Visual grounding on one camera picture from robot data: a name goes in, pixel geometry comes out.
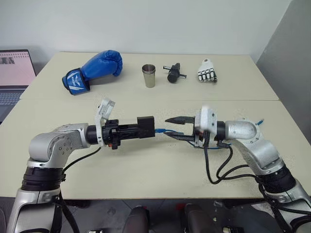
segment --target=blue boxing glove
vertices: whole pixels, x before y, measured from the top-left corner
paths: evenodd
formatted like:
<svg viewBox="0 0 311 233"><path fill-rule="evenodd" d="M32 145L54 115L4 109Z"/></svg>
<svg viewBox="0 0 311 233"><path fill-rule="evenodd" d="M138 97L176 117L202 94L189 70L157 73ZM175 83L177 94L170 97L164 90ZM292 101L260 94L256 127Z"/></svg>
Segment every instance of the blue boxing glove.
<svg viewBox="0 0 311 233"><path fill-rule="evenodd" d="M119 52L107 50L92 57L81 68L69 71L62 81L64 87L72 94L77 95L89 91L89 80L113 74L118 76L122 70L122 58Z"/></svg>

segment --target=stainless steel cup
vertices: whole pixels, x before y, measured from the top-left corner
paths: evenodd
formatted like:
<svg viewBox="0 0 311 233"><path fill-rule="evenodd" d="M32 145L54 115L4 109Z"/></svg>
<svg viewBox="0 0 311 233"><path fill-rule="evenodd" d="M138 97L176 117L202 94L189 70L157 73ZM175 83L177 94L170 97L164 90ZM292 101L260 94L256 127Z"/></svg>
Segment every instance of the stainless steel cup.
<svg viewBox="0 0 311 233"><path fill-rule="evenodd" d="M156 67L151 64L145 64L141 69L144 75L146 87L154 87L156 84Z"/></svg>

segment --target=table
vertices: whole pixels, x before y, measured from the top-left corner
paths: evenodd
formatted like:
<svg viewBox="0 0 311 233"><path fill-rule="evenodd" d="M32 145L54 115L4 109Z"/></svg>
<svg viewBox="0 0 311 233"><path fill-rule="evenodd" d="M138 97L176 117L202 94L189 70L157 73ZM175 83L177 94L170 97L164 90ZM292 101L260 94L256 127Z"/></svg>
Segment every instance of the table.
<svg viewBox="0 0 311 233"><path fill-rule="evenodd" d="M110 119L118 118L120 124L129 124L135 123L136 117L155 116L156 128L190 133L191 125L174 125L164 120L193 116L202 104L214 108L219 120L246 117L257 121L264 118L260 126L263 135L272 141L292 174L311 194L311 183L306 175L310 170L311 146L279 101L172 100L162 103L154 100L133 103L124 100L116 102ZM15 196L26 169L28 145L35 135L68 123L94 124L98 105L99 101L95 100L20 100L0 125L0 196ZM97 147L74 151L68 163ZM210 151L213 177L227 156L228 151L224 149ZM234 148L227 169L240 164L245 162ZM241 172L250 171L243 168ZM261 197L252 178L210 184L203 151L163 134L122 141L117 150L104 148L71 167L61 187L67 199Z"/></svg>
<svg viewBox="0 0 311 233"><path fill-rule="evenodd" d="M122 54L123 70L120 76L108 75L91 82L91 92L73 96L62 84L61 78L69 70L81 67L95 53L57 53L27 88L21 99L99 100L109 97L115 101L132 100L278 100L266 79L248 55L164 55ZM218 82L201 83L197 70L204 58L215 66ZM182 74L176 83L167 80L168 70L180 62ZM156 84L147 88L141 67L154 64Z"/></svg>

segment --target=laptop screen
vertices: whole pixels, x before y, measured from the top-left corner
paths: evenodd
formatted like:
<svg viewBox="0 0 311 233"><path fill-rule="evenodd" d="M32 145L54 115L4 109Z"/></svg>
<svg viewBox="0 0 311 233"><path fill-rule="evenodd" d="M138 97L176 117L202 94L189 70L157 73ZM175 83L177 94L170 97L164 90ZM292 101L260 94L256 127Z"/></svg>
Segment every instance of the laptop screen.
<svg viewBox="0 0 311 233"><path fill-rule="evenodd" d="M28 86L34 78L28 50L0 50L0 86Z"/></svg>

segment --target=floor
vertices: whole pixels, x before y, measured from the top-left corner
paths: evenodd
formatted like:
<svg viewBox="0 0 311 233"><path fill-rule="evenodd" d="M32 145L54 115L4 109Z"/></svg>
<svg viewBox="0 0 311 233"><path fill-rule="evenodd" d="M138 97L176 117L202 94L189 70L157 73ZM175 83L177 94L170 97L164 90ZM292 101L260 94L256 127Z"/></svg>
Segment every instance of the floor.
<svg viewBox="0 0 311 233"><path fill-rule="evenodd" d="M0 198L0 207L3 210L0 212L0 233L4 232L3 214L7 221L13 202L13 198ZM245 233L281 233L275 220L266 212L255 210L248 204L228 209L221 200L92 200L87 208L69 208L81 233L98 228L105 228L107 233L121 233L131 209L138 205L145 206L150 211L150 233L182 233L178 209L185 203L199 204L219 227L243 227ZM72 232L65 218L61 232Z"/></svg>

